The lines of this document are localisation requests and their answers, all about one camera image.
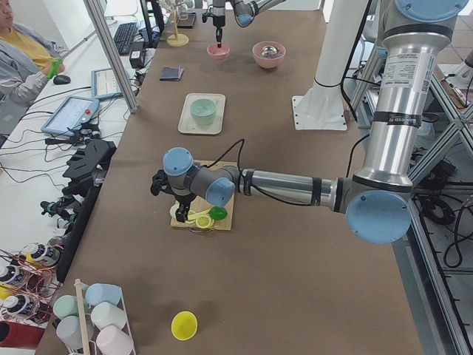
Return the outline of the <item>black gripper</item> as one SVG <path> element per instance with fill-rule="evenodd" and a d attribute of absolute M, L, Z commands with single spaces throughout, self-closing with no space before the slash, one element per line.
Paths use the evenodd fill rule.
<path fill-rule="evenodd" d="M 189 209 L 191 202 L 194 200 L 194 195 L 192 193 L 178 195 L 176 192 L 174 192 L 171 188 L 171 184 L 169 183 L 168 175 L 163 169 L 158 169 L 156 174 L 152 177 L 150 192 L 154 196 L 158 196 L 161 192 L 174 196 L 175 200 L 179 202 L 180 206 L 182 206 L 181 209 L 185 211 L 184 221 L 189 221 Z M 175 217 L 178 222 L 183 222 L 183 212 L 180 209 L 175 212 Z"/>
<path fill-rule="evenodd" d="M 216 41 L 219 42 L 219 47 L 222 46 L 222 29 L 225 26 L 225 11 L 224 10 L 209 10 L 202 14 L 202 21 L 206 23 L 211 18 L 213 25 L 216 27 Z"/>

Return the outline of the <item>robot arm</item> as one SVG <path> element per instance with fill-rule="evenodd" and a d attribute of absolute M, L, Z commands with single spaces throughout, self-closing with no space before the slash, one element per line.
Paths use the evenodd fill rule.
<path fill-rule="evenodd" d="M 241 28 L 263 11 L 284 1 L 214 1 L 203 14 L 212 17 L 221 45 L 225 4 L 231 4 Z M 173 195 L 177 220 L 185 222 L 191 202 L 201 197 L 225 207 L 234 194 L 264 195 L 292 206 L 325 206 L 345 213 L 352 232 L 370 243 L 402 238 L 411 225 L 408 199 L 412 181 L 409 162 L 421 127 L 423 108 L 438 53 L 452 40 L 458 13 L 469 1 L 380 1 L 375 46 L 387 51 L 378 102 L 370 127 L 363 166 L 348 178 L 322 179 L 241 169 L 210 169 L 191 153 L 174 147 L 163 156 L 163 169 L 152 178 L 151 193 Z M 313 79 L 303 96 L 293 96 L 293 118 L 301 129 L 341 129 L 343 80 L 364 28 L 371 1 L 334 1 Z"/>
<path fill-rule="evenodd" d="M 230 4 L 234 13 L 234 18 L 240 27 L 249 26 L 257 15 L 275 7 L 285 0 L 260 0 L 260 1 L 243 1 L 243 0 L 215 0 L 208 6 L 208 9 L 202 14 L 202 21 L 206 23 L 209 18 L 215 27 L 215 37 L 217 47 L 222 47 L 223 27 L 226 22 L 226 4 Z"/>

